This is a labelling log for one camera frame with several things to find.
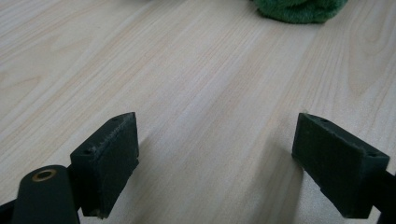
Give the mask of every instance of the wood grain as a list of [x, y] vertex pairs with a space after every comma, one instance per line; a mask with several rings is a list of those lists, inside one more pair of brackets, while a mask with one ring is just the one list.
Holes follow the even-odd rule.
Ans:
[[246, 0], [3, 0], [0, 203], [135, 111], [140, 164], [110, 218], [82, 223], [373, 223], [343, 219], [290, 151], [308, 111], [395, 173], [395, 52], [393, 0], [350, 0], [323, 25]]

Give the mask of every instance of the green object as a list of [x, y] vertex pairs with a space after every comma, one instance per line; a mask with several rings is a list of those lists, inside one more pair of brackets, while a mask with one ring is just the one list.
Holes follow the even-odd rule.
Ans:
[[264, 17], [288, 23], [323, 23], [347, 0], [253, 0]]

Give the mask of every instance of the black mount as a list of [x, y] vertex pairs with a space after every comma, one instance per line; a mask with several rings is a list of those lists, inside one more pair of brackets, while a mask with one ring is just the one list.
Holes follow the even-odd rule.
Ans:
[[16, 200], [0, 206], [0, 223], [79, 223], [108, 217], [139, 163], [134, 113], [110, 119], [70, 155], [68, 168], [34, 170], [21, 183]]
[[396, 223], [396, 177], [386, 171], [385, 153], [326, 119], [300, 114], [292, 157], [343, 217], [367, 218], [374, 205], [378, 223]]

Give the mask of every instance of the small hole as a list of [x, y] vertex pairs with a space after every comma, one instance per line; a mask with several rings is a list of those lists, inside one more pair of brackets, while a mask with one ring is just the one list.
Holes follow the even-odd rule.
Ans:
[[51, 179], [55, 175], [56, 175], [56, 170], [54, 170], [54, 169], [43, 170], [43, 171], [40, 171], [37, 174], [35, 174], [32, 177], [32, 180], [35, 182], [41, 182], [41, 181]]
[[46, 171], [46, 172], [44, 172], [44, 173], [38, 174], [37, 177], [40, 178], [40, 179], [44, 179], [44, 178], [46, 178], [46, 177], [49, 177], [51, 174], [52, 174], [52, 173], [51, 173], [50, 171]]

